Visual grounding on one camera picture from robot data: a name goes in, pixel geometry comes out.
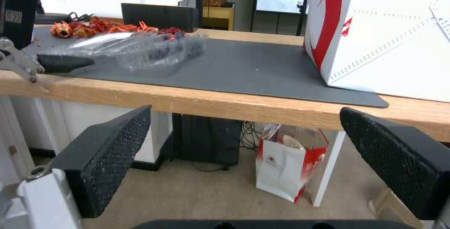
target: white plastic part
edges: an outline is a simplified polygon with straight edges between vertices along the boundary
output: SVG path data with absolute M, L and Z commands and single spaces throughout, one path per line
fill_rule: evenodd
M 62 170 L 33 181 L 22 181 L 17 190 L 29 212 L 33 229 L 82 229 L 82 220 Z

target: red and white bag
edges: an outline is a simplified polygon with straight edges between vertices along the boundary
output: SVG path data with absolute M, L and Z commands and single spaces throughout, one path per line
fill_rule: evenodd
M 267 124 L 256 158 L 256 187 L 297 202 L 327 145 L 320 129 Z
M 304 46 L 329 86 L 450 102 L 450 0 L 310 0 Z

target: white table leg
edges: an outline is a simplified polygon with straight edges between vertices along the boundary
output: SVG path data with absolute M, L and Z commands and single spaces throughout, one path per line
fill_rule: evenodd
M 336 164 L 336 159 L 338 158 L 339 151 L 341 150 L 342 147 L 342 143 L 344 143 L 345 135 L 346 133 L 343 130 L 340 130 L 336 138 L 334 139 L 334 144 L 331 147 L 331 153 L 328 157 L 328 160 L 326 160 L 325 170 L 320 179 L 319 188 L 314 197 L 313 201 L 314 207 L 320 207 L 323 195 L 327 190 L 328 181 L 330 181 L 331 173 L 333 173 L 334 165 Z

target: black gripper pad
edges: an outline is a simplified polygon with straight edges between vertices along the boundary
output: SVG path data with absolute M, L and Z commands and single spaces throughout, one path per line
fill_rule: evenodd
M 150 106 L 91 125 L 51 162 L 64 170 L 83 218 L 101 215 L 130 168 L 150 127 Z
M 363 159 L 421 220 L 434 220 L 450 192 L 450 149 L 415 127 L 350 108 L 341 124 Z

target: beige carpet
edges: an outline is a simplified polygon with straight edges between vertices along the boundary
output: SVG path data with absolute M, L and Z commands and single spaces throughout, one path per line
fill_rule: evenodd
M 131 228 L 155 219 L 374 219 L 369 199 L 384 186 L 346 139 L 321 208 L 255 188 L 255 154 L 241 149 L 229 171 L 199 172 L 191 162 L 164 162 L 157 172 L 130 169 L 90 228 Z

